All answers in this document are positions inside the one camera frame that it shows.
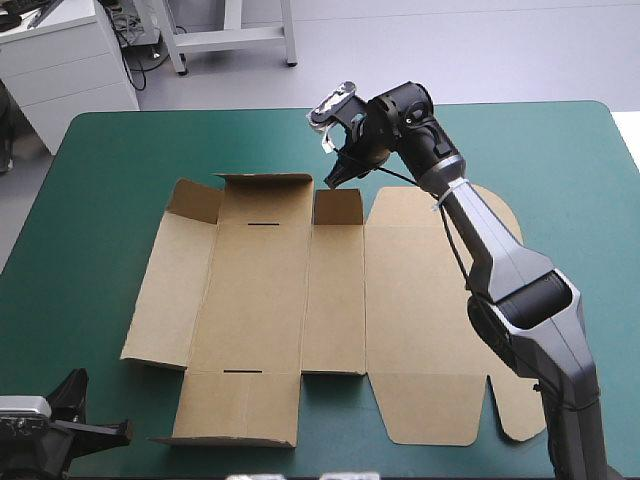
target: cardboard flap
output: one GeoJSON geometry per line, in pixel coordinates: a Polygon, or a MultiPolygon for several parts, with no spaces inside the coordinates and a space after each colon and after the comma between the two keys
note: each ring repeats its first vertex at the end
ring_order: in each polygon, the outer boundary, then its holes
{"type": "Polygon", "coordinates": [[[307,174],[220,175],[227,184],[219,223],[309,225],[313,180],[307,174]]]}
{"type": "Polygon", "coordinates": [[[317,190],[313,203],[314,225],[362,225],[360,190],[317,190]]]}
{"type": "Polygon", "coordinates": [[[491,389],[495,397],[502,431],[509,438],[525,441],[540,433],[544,412],[540,408],[540,394],[534,391],[537,380],[520,379],[528,388],[513,388],[511,371],[506,375],[491,373],[491,389]]]}
{"type": "Polygon", "coordinates": [[[305,373],[365,372],[362,225],[315,225],[302,340],[305,373]]]}
{"type": "Polygon", "coordinates": [[[187,372],[173,444],[295,446],[300,373],[187,372]]]}
{"type": "Polygon", "coordinates": [[[173,189],[167,211],[206,223],[217,223],[224,193],[181,178],[173,189]]]}
{"type": "Polygon", "coordinates": [[[389,438],[399,444],[471,445],[486,377],[369,373],[389,438]]]}
{"type": "MultiPolygon", "coordinates": [[[[196,184],[181,185],[183,188],[196,184]]],[[[122,359],[187,367],[216,228],[211,223],[168,212],[164,214],[122,349],[122,359]]]]}
{"type": "Polygon", "coordinates": [[[300,374],[309,235],[308,225],[218,227],[190,371],[300,374]]]}
{"type": "MultiPolygon", "coordinates": [[[[522,240],[520,225],[514,213],[495,193],[479,187],[474,188],[480,193],[482,199],[487,202],[498,218],[507,225],[513,235],[522,240]]],[[[442,230],[442,220],[431,207],[436,201],[431,195],[417,187],[384,187],[378,191],[371,213],[367,219],[367,226],[425,226],[442,230]]]]}
{"type": "MultiPolygon", "coordinates": [[[[519,237],[506,204],[482,188],[478,191],[519,237]]],[[[479,420],[479,413],[473,412],[481,408],[484,379],[489,375],[497,379],[494,391],[499,412],[505,414],[501,419],[505,433],[516,440],[530,438],[544,428],[540,397],[531,390],[531,381],[518,378],[473,330],[466,314],[469,293],[432,204],[416,188],[384,188],[365,227],[367,370],[376,398],[382,396],[378,402],[387,431],[402,443],[471,443],[479,420]],[[481,380],[463,387],[460,378],[481,380]],[[437,395],[430,381],[437,383],[437,395]],[[415,390],[418,398],[429,395],[434,409],[425,408],[424,402],[413,404],[406,395],[394,395],[395,387],[415,390]],[[435,417],[447,417],[458,407],[461,411],[449,427],[437,423],[435,417]],[[418,420],[425,412],[429,418],[418,420]],[[421,430],[407,418],[437,428],[421,430]]],[[[470,256],[453,233],[468,267],[470,256]]]]}

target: gray floor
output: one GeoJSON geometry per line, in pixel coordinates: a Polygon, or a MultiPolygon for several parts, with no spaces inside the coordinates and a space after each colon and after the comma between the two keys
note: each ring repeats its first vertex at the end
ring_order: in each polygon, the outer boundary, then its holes
{"type": "MultiPolygon", "coordinates": [[[[281,49],[194,54],[148,75],[144,110],[309,107],[350,79],[368,97],[408,79],[437,103],[593,99],[640,110],[640,0],[292,0],[300,63],[281,49]]],[[[220,2],[176,0],[190,31],[220,2]]],[[[245,26],[279,21],[279,0],[245,0],[245,26]]],[[[0,177],[0,268],[50,157],[28,129],[0,177]]]]}

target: white drawer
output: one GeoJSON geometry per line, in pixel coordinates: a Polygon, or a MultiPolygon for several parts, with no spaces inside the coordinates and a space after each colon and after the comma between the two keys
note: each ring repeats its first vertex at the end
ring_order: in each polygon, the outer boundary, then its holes
{"type": "Polygon", "coordinates": [[[35,131],[51,153],[56,153],[64,134],[76,116],[85,112],[118,112],[139,110],[124,82],[36,103],[22,108],[35,131]]]}
{"type": "Polygon", "coordinates": [[[110,53],[4,79],[20,107],[126,80],[120,58],[110,53]]]}
{"type": "Polygon", "coordinates": [[[58,30],[0,45],[0,77],[95,57],[110,50],[108,39],[97,23],[58,30]]]}

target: green table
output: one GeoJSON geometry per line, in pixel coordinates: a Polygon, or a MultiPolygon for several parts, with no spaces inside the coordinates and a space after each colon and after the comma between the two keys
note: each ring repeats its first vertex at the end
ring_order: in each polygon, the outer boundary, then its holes
{"type": "MultiPolygon", "coordinates": [[[[89,421],[131,418],[130,447],[80,459],[82,476],[377,470],[393,476],[551,476],[546,435],[509,443],[487,396],[471,447],[394,445],[367,378],[305,376],[299,445],[170,448],[182,374],[118,360],[156,228],[179,177],[310,172],[332,165],[304,110],[85,114],[76,119],[0,276],[0,393],[48,392],[88,368],[89,421]]],[[[610,463],[640,475],[640,176],[606,108],[594,102],[437,109],[474,182],[499,193],[525,240],[584,293],[610,463]]],[[[390,167],[401,169],[398,158],[390,167]]],[[[357,184],[367,210],[397,184],[357,184]]]]}

